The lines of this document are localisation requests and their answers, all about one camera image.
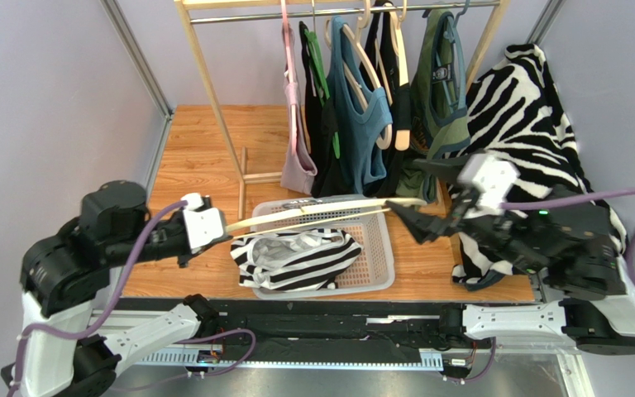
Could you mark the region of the cream plastic hanger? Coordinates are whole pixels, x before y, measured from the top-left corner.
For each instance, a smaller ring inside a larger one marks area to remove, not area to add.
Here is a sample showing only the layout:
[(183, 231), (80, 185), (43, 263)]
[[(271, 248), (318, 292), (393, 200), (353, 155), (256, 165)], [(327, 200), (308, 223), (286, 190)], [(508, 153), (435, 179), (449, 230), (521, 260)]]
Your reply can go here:
[(372, 207), (384, 207), (388, 201), (397, 203), (402, 206), (424, 206), (426, 201), (420, 198), (364, 198), (357, 200), (332, 202), (332, 203), (319, 203), (314, 205), (302, 206), (299, 208), (287, 209), (278, 213), (271, 213), (261, 216), (256, 216), (241, 220), (229, 224), (225, 227), (225, 232), (231, 234), (232, 232), (245, 229), (248, 227), (254, 227), (265, 223), (278, 222), (290, 218), (299, 218), (302, 216), (308, 216), (313, 214), (333, 213), (340, 211), (347, 211), (359, 208), (372, 208)]

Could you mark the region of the black white striped tank top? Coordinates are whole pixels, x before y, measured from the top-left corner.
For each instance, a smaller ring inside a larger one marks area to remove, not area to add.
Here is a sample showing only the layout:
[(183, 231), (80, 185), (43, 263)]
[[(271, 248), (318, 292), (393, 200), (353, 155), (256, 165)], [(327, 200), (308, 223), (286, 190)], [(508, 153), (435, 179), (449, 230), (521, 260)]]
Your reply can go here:
[(362, 250), (344, 230), (314, 228), (242, 237), (232, 242), (230, 255), (243, 287), (306, 292), (337, 289), (337, 277), (356, 262)]

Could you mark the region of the lilac tank top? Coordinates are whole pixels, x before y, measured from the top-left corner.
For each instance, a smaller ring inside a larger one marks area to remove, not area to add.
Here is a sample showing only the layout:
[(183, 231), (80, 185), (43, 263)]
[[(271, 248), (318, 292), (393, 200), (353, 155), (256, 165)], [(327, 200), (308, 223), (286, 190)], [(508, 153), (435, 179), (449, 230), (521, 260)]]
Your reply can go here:
[(290, 25), (283, 28), (283, 41), (286, 55), (284, 93), (289, 122), (289, 144), (280, 185), (295, 192), (310, 194), (317, 175), (317, 166), (308, 153), (305, 142), (301, 91), (294, 56), (294, 33)]

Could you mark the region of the pink plastic hanger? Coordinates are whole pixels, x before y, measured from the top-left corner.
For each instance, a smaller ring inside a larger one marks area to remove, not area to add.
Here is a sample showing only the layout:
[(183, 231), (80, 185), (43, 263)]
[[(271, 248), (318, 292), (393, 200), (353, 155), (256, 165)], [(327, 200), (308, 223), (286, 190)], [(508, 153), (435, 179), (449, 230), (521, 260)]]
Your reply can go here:
[(289, 24), (287, 2), (280, 0), (282, 32), (284, 39), (284, 52), (286, 56), (286, 66), (284, 76), (287, 84), (284, 88), (289, 110), (289, 148), (292, 155), (296, 155), (298, 151), (298, 84), (295, 78), (294, 68), (294, 49), (292, 44), (292, 29)]

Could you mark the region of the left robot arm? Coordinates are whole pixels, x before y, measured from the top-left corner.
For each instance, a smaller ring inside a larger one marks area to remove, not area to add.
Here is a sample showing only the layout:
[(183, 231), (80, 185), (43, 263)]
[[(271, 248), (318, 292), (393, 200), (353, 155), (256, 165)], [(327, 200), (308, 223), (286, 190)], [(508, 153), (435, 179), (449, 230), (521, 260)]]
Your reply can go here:
[(187, 194), (152, 213), (145, 188), (115, 180), (86, 194), (80, 213), (23, 256), (23, 325), (15, 361), (2, 369), (9, 395), (99, 396), (141, 359), (200, 336), (217, 312), (201, 295), (118, 333), (101, 326), (139, 263), (180, 266), (228, 239), (223, 212)]

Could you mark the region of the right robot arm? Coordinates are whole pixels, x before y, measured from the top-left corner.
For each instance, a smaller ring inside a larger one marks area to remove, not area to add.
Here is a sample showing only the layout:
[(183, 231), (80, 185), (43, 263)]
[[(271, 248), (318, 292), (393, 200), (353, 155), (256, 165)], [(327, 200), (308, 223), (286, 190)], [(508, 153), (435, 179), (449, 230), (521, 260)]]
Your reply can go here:
[(628, 255), (611, 239), (605, 192), (573, 194), (556, 186), (533, 203), (506, 197), (519, 173), (489, 154), (419, 160), (430, 173), (447, 170), (461, 187), (443, 218), (413, 204), (387, 201), (418, 243), (462, 234), (515, 270), (540, 275), (562, 298), (543, 304), (487, 307), (448, 304), (439, 333), (472, 341), (509, 337), (517, 342), (573, 342), (583, 352), (635, 355), (635, 274)]

